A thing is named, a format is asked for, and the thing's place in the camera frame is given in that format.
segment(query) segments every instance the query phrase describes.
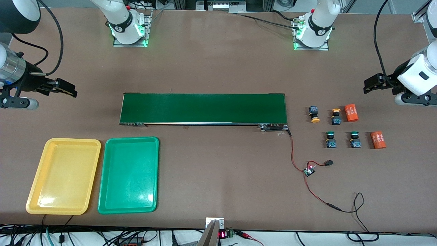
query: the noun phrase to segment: work table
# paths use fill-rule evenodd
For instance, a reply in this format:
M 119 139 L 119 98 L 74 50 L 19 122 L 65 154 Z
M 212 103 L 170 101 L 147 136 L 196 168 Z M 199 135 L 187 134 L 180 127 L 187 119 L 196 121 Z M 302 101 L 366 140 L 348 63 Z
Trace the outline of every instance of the work table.
M 311 195 L 290 161 L 286 132 L 261 133 L 244 126 L 118 125 L 123 93 L 285 93 L 295 161 L 317 167 L 311 189 L 343 210 L 362 192 L 359 216 L 371 231 L 437 232 L 437 113 L 434 107 L 398 106 L 390 90 L 363 94 L 364 80 L 381 72 L 373 44 L 375 15 L 340 14 L 329 51 L 293 50 L 291 30 L 213 11 L 164 11 L 153 23 L 147 48 L 113 48 L 98 9 L 53 9 L 64 34 L 61 66 L 51 78 L 76 85 L 77 98 L 35 98 L 35 111 L 0 110 L 0 223 L 39 224 L 26 200 L 45 142 L 54 137 L 102 143 L 90 205 L 72 225 L 202 228 L 205 217 L 224 217 L 239 229 L 362 231 L 353 214 L 338 212 Z M 287 13 L 293 17 L 296 13 Z M 274 13 L 252 14 L 289 25 Z M 51 70 L 59 37 L 42 10 L 38 28 L 23 40 L 50 52 L 39 67 Z M 409 15 L 382 15 L 378 44 L 391 73 L 427 45 L 425 31 Z M 13 41 L 31 63 L 43 52 Z M 359 121 L 330 124 L 331 110 L 354 103 Z M 317 105 L 319 123 L 308 107 Z M 382 131 L 387 148 L 373 149 L 370 132 Z M 337 148 L 327 149 L 327 131 Z M 349 146 L 360 132 L 363 147 Z M 114 137 L 160 140 L 157 209 L 148 214 L 101 215 L 97 211 L 104 143 Z M 48 215 L 46 224 L 68 216 Z

